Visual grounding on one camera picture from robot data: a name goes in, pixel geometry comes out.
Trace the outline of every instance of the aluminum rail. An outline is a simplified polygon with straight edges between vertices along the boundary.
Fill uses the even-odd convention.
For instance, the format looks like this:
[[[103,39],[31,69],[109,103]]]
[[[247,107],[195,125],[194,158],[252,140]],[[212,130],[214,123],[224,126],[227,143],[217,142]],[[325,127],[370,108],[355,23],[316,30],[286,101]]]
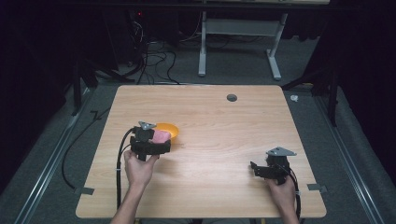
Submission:
[[[41,201],[41,198],[44,194],[44,192],[47,189],[47,186],[49,185],[56,168],[58,167],[58,164],[62,160],[62,157],[64,156],[64,153],[67,150],[66,143],[69,140],[69,137],[71,133],[74,130],[74,127],[77,124],[77,121],[79,119],[79,116],[81,114],[81,111],[85,107],[85,105],[90,101],[91,96],[92,96],[92,91],[90,91],[88,88],[85,89],[83,95],[85,96],[85,100],[83,102],[82,107],[80,110],[77,112],[75,116],[73,116],[67,126],[65,127],[64,131],[62,132],[62,135],[60,139],[58,140],[58,143],[53,150],[51,156],[49,157],[49,161],[47,162],[46,166],[44,167],[43,171],[41,172],[41,175],[35,182],[35,186],[32,189],[32,192],[30,193],[29,197],[27,198],[23,208],[21,209],[20,213],[18,214],[18,217],[15,220],[15,224],[19,223],[29,223],[30,219],[32,218],[33,214],[35,213],[35,209],[37,208],[38,204]]]
[[[367,188],[367,185],[362,179],[361,174],[359,173],[359,170],[356,167],[355,162],[353,161],[353,158],[348,152],[347,146],[344,144],[341,134],[338,132],[336,127],[332,126],[332,122],[327,117],[327,109],[323,99],[321,97],[315,97],[314,99],[319,111],[321,112],[323,118],[325,118],[326,123],[329,126],[329,130],[332,132],[332,137],[337,144],[341,163],[344,164],[346,173],[349,176],[350,182],[352,183],[352,186],[355,189],[359,200],[361,201],[361,205],[366,212],[370,223],[385,223],[383,218],[381,217],[381,214],[378,211],[378,208],[375,204],[370,190]]]

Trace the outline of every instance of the black curtain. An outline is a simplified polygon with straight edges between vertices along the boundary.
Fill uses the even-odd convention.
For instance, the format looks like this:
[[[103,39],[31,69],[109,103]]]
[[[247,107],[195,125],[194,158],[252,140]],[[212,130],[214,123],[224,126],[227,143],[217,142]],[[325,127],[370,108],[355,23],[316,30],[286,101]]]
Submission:
[[[304,73],[332,66],[375,154],[396,183],[396,4],[389,0],[339,4],[351,2],[361,9],[332,16]]]
[[[56,7],[45,1],[0,4],[0,192],[46,122],[65,103],[72,60]]]

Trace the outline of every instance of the pink object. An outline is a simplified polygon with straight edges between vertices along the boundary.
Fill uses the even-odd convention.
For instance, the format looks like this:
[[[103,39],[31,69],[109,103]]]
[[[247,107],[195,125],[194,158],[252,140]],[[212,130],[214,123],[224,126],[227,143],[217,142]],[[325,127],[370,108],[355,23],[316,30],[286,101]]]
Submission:
[[[169,132],[155,130],[151,141],[152,143],[164,143],[169,139],[171,139],[171,134]]]

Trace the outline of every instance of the orange bowl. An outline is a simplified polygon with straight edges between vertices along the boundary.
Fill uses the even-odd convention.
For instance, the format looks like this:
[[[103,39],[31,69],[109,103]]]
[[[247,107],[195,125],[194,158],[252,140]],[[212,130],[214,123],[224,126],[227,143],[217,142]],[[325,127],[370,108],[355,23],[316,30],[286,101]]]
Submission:
[[[171,123],[157,123],[157,127],[154,129],[169,132],[171,134],[171,139],[178,135],[178,127]]]

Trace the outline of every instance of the hole in table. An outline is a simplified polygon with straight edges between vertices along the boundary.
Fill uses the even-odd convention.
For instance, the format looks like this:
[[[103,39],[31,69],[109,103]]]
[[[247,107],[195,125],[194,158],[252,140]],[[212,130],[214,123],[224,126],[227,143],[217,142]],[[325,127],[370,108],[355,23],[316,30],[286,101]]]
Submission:
[[[238,99],[235,94],[228,94],[227,95],[227,100],[230,102],[235,102]]]

